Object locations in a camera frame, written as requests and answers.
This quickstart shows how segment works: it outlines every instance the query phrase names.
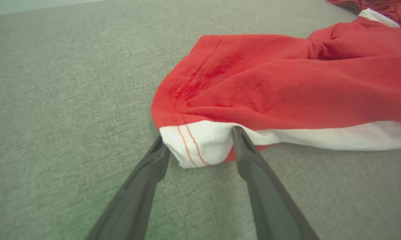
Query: red and white garment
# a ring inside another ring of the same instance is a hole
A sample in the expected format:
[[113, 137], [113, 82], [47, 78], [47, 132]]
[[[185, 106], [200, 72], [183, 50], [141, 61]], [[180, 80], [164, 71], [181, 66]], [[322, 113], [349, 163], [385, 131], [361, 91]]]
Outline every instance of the red and white garment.
[[202, 36], [159, 86], [152, 115], [185, 168], [234, 158], [233, 126], [259, 148], [400, 149], [401, 28], [366, 9], [308, 39]]

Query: gray textured cloth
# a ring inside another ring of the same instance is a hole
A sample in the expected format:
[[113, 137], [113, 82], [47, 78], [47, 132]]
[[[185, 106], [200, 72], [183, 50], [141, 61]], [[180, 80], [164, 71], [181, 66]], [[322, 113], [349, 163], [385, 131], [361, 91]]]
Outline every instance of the gray textured cloth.
[[[158, 131], [159, 83], [206, 34], [311, 32], [324, 0], [103, 1], [0, 16], [0, 240], [83, 239]], [[262, 152], [322, 239], [401, 239], [401, 150]], [[158, 185], [149, 240], [251, 240], [235, 163]]]

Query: crumpled red fabric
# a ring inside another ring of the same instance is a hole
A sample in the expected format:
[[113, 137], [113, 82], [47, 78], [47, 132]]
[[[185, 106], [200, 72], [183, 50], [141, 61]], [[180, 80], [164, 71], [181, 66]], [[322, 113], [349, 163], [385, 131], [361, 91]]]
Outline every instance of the crumpled red fabric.
[[345, 6], [356, 13], [370, 8], [391, 18], [401, 26], [401, 0], [327, 0], [329, 3]]

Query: clothing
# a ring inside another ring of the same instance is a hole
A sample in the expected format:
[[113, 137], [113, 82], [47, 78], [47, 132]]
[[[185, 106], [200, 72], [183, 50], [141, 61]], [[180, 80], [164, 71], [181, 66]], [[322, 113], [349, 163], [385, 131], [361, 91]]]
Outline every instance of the clothing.
[[401, 148], [401, 28], [362, 11], [307, 39], [202, 36], [152, 102], [181, 167], [234, 158], [233, 126], [253, 143]]
[[345, 6], [356, 13], [364, 9], [372, 9], [394, 20], [401, 26], [401, 0], [327, 0], [328, 2]]

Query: white trim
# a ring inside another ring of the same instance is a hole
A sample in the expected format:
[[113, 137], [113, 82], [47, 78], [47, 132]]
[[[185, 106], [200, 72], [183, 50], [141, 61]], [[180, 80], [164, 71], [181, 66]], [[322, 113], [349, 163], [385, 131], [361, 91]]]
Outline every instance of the white trim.
[[371, 21], [380, 22], [380, 23], [386, 24], [389, 27], [400, 27], [395, 21], [387, 18], [386, 16], [382, 15], [381, 13], [376, 12], [370, 8], [362, 10], [359, 13], [359, 17], [364, 17]]
[[205, 166], [199, 152], [207, 163], [224, 161], [233, 146], [231, 128], [241, 126], [255, 145], [296, 143], [334, 150], [390, 150], [401, 148], [401, 123], [379, 121], [357, 126], [334, 129], [265, 129], [253, 131], [237, 123], [219, 123], [208, 120], [181, 126], [161, 127], [165, 145], [184, 168], [195, 167], [187, 155], [181, 135], [196, 167]]

